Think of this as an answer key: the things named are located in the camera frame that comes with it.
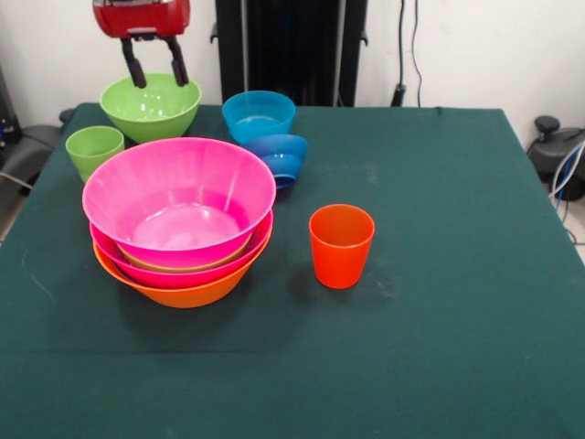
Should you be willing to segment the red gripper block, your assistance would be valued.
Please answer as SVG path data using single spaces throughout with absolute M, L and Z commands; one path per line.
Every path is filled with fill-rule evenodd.
M 133 54 L 130 37 L 142 35 L 166 37 L 176 84 L 184 87 L 189 83 L 182 50 L 176 39 L 189 26 L 189 1 L 93 1 L 92 11 L 105 35 L 121 38 L 122 54 L 135 87 L 143 89 L 147 82 L 142 66 Z

